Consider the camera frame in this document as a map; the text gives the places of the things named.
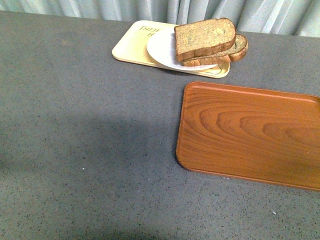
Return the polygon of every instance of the wood grain pattern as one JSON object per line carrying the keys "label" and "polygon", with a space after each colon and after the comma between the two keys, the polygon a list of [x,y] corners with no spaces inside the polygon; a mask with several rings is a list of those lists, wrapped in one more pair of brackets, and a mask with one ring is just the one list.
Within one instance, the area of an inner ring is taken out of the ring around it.
{"label": "wood grain pattern", "polygon": [[320,98],[189,83],[176,155],[186,169],[320,190]]}

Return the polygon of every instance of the bread slice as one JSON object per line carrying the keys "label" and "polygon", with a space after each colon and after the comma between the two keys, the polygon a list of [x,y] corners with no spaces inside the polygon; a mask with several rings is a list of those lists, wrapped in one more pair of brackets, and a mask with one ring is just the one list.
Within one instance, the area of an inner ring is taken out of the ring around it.
{"label": "bread slice", "polygon": [[209,56],[232,47],[236,27],[228,18],[208,19],[174,27],[176,60]]}
{"label": "bread slice", "polygon": [[182,62],[183,66],[195,67],[200,65],[225,64],[240,61],[248,51],[248,40],[245,36],[237,34],[233,46],[225,51],[210,56],[193,57]]}

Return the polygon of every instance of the curtain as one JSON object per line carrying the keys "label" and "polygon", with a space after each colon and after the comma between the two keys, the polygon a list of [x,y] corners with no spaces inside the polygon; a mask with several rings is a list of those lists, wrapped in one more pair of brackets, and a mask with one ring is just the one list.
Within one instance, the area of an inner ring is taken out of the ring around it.
{"label": "curtain", "polygon": [[320,38],[320,0],[0,0],[0,10],[178,25],[226,17],[239,31]]}

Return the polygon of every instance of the gray countertop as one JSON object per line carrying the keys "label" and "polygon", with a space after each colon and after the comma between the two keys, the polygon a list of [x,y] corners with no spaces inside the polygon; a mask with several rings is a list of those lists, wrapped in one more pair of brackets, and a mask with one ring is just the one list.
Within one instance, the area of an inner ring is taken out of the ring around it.
{"label": "gray countertop", "polygon": [[132,25],[0,11],[0,239],[320,239],[320,192],[183,169],[183,90],[320,96],[320,38],[245,35],[220,79],[115,60]]}

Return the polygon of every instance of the paper plate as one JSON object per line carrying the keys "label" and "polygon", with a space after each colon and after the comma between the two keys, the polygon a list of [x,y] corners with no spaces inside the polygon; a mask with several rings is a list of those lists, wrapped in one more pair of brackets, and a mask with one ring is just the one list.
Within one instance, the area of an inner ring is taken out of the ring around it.
{"label": "paper plate", "polygon": [[176,39],[174,28],[165,29],[154,34],[147,42],[146,49],[154,60],[176,70],[199,71],[216,66],[216,64],[182,66],[182,64],[176,60]]}

